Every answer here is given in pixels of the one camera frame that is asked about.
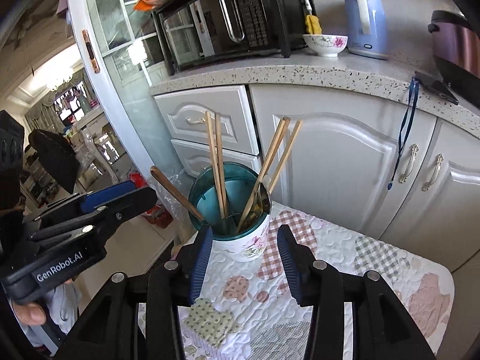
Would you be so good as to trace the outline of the person left hand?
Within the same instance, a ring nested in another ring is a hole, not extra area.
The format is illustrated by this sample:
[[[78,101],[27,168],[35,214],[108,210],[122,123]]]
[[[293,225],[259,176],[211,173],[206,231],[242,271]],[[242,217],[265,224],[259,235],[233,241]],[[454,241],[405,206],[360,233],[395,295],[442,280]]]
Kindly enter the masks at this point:
[[[28,326],[41,326],[51,317],[64,332],[68,332],[77,320],[78,293],[73,280],[67,280],[46,295],[46,310],[37,302],[18,305],[10,303],[18,321]]]

